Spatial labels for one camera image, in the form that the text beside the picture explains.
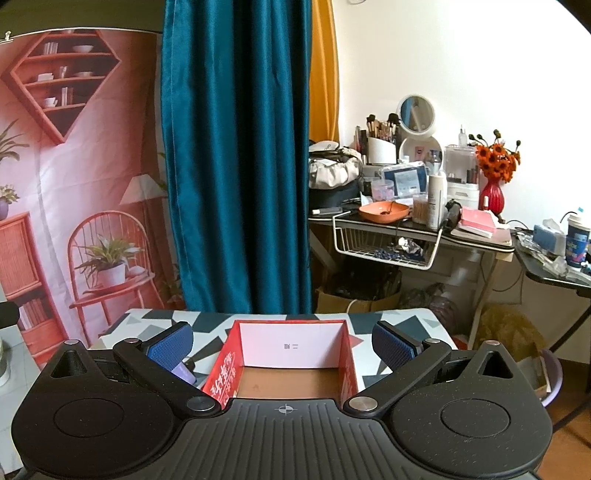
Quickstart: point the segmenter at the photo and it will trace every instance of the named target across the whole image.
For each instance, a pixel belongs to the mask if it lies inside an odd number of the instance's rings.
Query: yellow curtain
[[[310,138],[339,141],[339,64],[332,0],[312,0]]]

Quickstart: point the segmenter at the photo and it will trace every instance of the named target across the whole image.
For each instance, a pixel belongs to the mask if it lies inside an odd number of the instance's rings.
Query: white wire basket
[[[375,262],[397,265],[399,267],[413,268],[415,270],[429,270],[433,266],[435,256],[441,243],[441,234],[443,229],[439,229],[437,236],[426,239],[424,235],[413,235],[409,231],[397,231],[392,229],[392,233],[377,231],[371,225],[351,223],[346,226],[337,226],[337,221],[350,212],[335,215],[333,221],[333,238],[335,240],[335,249],[337,252],[351,257],[365,258]],[[426,240],[426,246],[423,248],[423,260],[385,260],[376,256],[381,249],[388,249],[392,244],[396,244],[398,238],[414,238]]]

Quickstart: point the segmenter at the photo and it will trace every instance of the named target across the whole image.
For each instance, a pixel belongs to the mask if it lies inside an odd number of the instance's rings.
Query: lampshade
[[[120,205],[143,202],[145,200],[166,197],[166,192],[147,173],[131,179],[123,194]]]

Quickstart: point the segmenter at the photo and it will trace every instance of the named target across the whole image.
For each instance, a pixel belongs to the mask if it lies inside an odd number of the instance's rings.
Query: red vase
[[[499,185],[500,180],[488,179],[488,183],[480,193],[480,209],[484,204],[484,197],[488,197],[488,209],[495,215],[499,215],[505,208],[505,197]]]

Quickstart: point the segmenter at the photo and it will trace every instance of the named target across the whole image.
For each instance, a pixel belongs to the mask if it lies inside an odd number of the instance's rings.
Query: open box
[[[358,392],[345,320],[237,320],[203,391],[240,398],[333,398]]]

